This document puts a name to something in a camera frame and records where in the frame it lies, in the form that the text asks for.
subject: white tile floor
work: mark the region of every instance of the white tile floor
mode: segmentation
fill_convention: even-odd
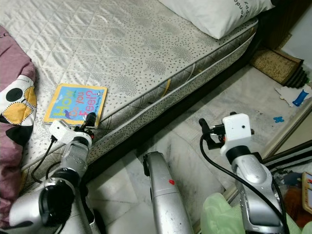
[[[274,87],[279,86],[258,70],[246,66],[140,149],[131,151],[91,181],[88,185],[89,198],[92,206],[101,213],[107,233],[156,233],[150,199],[150,181],[144,175],[141,163],[142,155],[152,151],[164,153],[194,224],[200,217],[206,197],[211,193],[223,192],[224,187],[232,184],[229,178],[216,172],[201,157],[198,147],[201,135],[198,119],[205,117],[207,120],[220,121],[233,109],[247,113],[257,133],[253,137],[251,147],[261,153],[273,135],[279,134],[300,110],[290,108],[278,97]],[[273,117],[278,115],[282,115],[285,122],[274,123]],[[307,131],[311,127],[310,115],[303,127],[295,132],[295,135],[300,137],[291,137],[286,145],[290,147],[302,143],[301,140],[311,139],[312,131]],[[225,165],[228,164],[225,159],[217,157],[219,150],[209,151],[209,155],[217,163],[230,167]]]

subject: children's book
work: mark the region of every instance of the children's book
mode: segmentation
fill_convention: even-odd
[[[45,123],[63,119],[71,125],[81,125],[90,112],[97,115],[95,127],[98,127],[104,101],[106,87],[79,84],[59,84],[44,116]]]

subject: pillow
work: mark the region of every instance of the pillow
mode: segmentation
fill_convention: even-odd
[[[159,0],[179,16],[213,38],[233,29],[274,6],[271,0]]]

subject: polka dot fabric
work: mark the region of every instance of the polka dot fabric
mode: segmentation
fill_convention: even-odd
[[[228,67],[230,62],[222,62],[214,68],[238,58],[257,25],[252,19],[216,40],[157,0],[0,0],[0,5],[0,24],[36,66],[37,115],[23,153],[25,175],[48,147],[49,126],[42,120],[59,83],[108,87],[92,162],[198,88],[195,81],[212,78],[216,72],[207,68]],[[188,91],[175,96],[184,86]],[[62,151],[55,144],[37,174]],[[25,176],[25,187],[32,183]]]

